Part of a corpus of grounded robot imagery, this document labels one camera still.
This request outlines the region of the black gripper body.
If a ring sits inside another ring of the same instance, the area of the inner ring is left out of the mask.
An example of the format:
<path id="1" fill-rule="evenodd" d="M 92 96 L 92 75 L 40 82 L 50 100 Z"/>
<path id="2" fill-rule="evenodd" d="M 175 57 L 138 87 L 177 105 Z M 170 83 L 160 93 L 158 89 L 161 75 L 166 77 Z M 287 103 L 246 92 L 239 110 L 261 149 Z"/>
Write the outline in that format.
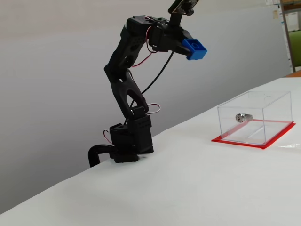
<path id="1" fill-rule="evenodd" d="M 182 45 L 179 25 L 171 26 L 167 21 L 156 20 L 150 27 L 150 46 L 156 52 L 173 51 L 176 45 Z"/>

